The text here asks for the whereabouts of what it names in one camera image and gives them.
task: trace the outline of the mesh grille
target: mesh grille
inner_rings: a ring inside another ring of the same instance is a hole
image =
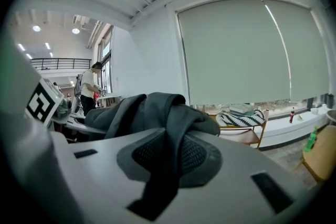
[[[147,171],[151,171],[160,159],[163,149],[164,134],[158,135],[146,144],[137,148],[133,154],[133,159]]]
[[[199,167],[205,161],[205,158],[206,150],[185,136],[181,149],[182,175]]]

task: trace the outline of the striped cushion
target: striped cushion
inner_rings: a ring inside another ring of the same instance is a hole
[[[216,116],[216,120],[220,126],[251,127],[263,124],[265,121],[265,116],[259,109],[255,109],[254,115],[243,117],[221,112]]]

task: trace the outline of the railing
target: railing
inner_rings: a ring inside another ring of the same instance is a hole
[[[37,70],[89,69],[91,66],[90,59],[75,58],[35,58],[30,62]]]

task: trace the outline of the black pants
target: black pants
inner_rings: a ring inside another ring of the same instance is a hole
[[[91,97],[81,95],[80,96],[80,102],[82,103],[82,106],[83,106],[84,116],[86,116],[86,114],[88,114],[88,112],[91,109],[96,108],[95,102],[94,102],[93,98],[91,98]]]

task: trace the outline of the floor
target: floor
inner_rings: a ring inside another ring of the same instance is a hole
[[[274,150],[262,151],[262,153],[292,173],[292,170],[300,162],[302,149],[306,146],[307,141],[308,138]],[[316,181],[303,165],[300,165],[293,174],[309,189],[316,185]]]

